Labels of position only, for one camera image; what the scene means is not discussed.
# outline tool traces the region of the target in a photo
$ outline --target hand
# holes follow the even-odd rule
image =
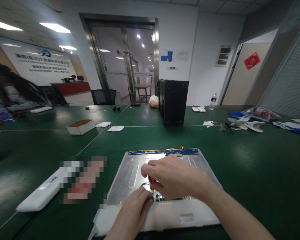
[[[105,239],[135,239],[143,226],[152,202],[152,193],[144,187],[140,187],[134,191],[123,203],[121,210]]]
[[[157,190],[166,200],[183,196],[197,197],[204,191],[208,175],[182,161],[173,154],[160,160],[150,160],[141,167],[143,177],[151,176],[159,182],[152,183],[151,189]]]

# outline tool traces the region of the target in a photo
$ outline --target blue circuit board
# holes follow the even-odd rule
[[[152,154],[152,153],[164,153],[164,155],[169,154],[182,154],[182,155],[190,155],[190,154],[199,154],[198,148],[188,148],[188,149],[166,149],[166,150],[141,150],[141,151],[129,151],[129,155],[134,154]]]

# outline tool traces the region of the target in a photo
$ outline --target wall switch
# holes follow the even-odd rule
[[[178,67],[168,67],[168,70],[178,70]]]

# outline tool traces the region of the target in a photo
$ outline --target black speaker cabinet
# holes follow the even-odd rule
[[[189,81],[159,80],[159,112],[164,126],[182,126]]]

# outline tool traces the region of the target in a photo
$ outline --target green table surface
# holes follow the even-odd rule
[[[219,132],[204,121],[224,122],[229,111],[249,106],[217,106],[206,113],[186,108],[184,126],[163,127],[157,109],[148,106],[58,107],[27,114],[0,126],[0,239],[87,239],[126,151],[199,148],[219,182],[277,239],[300,239],[300,135],[270,124],[252,130]],[[93,129],[70,135],[66,126],[81,119],[111,121],[121,132]],[[61,194],[40,212],[15,208],[55,172],[60,161],[79,155],[108,156],[107,166],[81,204],[60,204]],[[140,233],[138,239],[229,239],[221,225]]]

